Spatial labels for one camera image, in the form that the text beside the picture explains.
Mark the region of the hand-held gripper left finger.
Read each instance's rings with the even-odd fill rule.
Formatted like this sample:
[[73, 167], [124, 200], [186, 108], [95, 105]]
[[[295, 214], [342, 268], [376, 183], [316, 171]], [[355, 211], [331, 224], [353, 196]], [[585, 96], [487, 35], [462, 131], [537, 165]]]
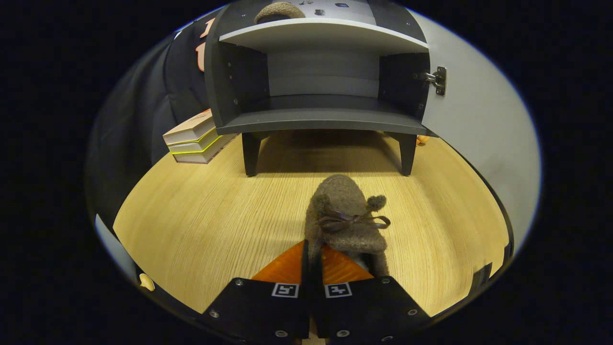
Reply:
[[309, 334], [300, 241], [251, 279], [235, 277], [206, 308], [202, 325], [234, 343], [301, 343]]

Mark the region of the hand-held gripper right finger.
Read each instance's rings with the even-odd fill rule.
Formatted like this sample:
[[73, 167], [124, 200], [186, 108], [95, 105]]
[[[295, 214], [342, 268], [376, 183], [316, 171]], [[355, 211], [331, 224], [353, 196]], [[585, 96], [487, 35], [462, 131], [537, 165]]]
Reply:
[[328, 245], [321, 260], [314, 319], [327, 343], [400, 343], [431, 321], [392, 276], [373, 276]]

